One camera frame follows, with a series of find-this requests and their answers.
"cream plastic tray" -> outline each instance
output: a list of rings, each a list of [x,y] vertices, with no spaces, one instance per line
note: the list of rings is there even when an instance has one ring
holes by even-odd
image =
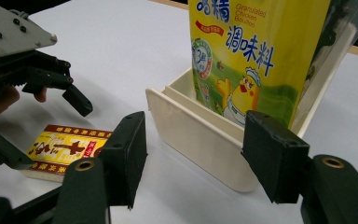
[[[343,55],[324,63],[298,105],[291,131],[302,137]],[[228,187],[247,192],[258,180],[241,155],[243,128],[196,101],[191,69],[162,91],[146,89],[158,134],[164,142]]]

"yellow package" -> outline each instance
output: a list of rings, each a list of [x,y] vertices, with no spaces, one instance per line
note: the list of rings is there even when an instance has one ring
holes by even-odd
[[[73,161],[97,157],[111,135],[108,131],[49,124],[27,151],[34,165],[21,172],[31,178],[62,182]]]
[[[189,0],[197,99],[244,126],[247,110],[291,126],[325,0]]]

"white table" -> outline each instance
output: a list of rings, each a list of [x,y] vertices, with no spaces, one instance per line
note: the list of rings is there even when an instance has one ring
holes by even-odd
[[[42,51],[72,64],[76,86],[94,111],[82,118],[48,90],[0,115],[0,134],[24,151],[47,124],[114,130],[126,115],[146,112],[147,157],[134,208],[111,207],[113,223],[302,223],[297,204],[272,204],[259,187],[229,189],[159,138],[145,99],[191,65],[187,11],[145,1],[75,0],[31,16],[59,42]],[[348,54],[304,136],[310,156],[331,154],[358,170],[358,56]],[[0,196],[17,207],[60,184],[0,166]]]

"person's hand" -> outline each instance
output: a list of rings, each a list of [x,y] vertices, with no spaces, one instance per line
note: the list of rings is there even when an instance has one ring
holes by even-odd
[[[44,88],[41,92],[34,95],[34,98],[40,102],[46,102],[46,91]],[[0,114],[8,109],[10,105],[13,105],[20,99],[20,94],[13,86],[5,87],[4,91],[0,95]]]

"yellow seasoning bag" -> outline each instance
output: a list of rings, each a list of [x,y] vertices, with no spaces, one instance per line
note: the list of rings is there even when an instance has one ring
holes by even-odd
[[[329,4],[189,0],[198,101],[241,126],[257,110],[290,127]]]

